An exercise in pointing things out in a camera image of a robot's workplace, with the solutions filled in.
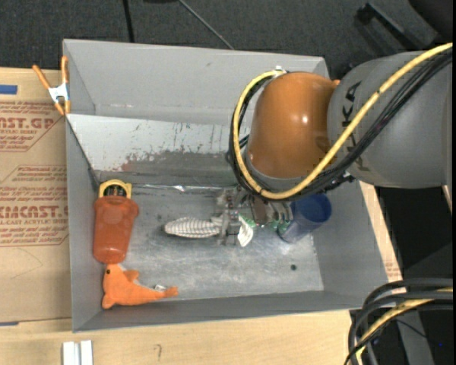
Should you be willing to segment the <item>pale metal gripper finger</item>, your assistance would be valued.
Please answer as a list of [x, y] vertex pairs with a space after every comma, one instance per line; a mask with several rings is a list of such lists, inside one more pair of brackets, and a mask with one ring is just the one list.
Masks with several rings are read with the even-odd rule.
[[223, 214], [221, 219], [221, 230], [217, 240], [218, 244], [220, 246], [235, 246], [240, 230], [239, 216], [237, 214]]
[[220, 211], [236, 211], [239, 209], [240, 191], [223, 190], [215, 199], [216, 206]]

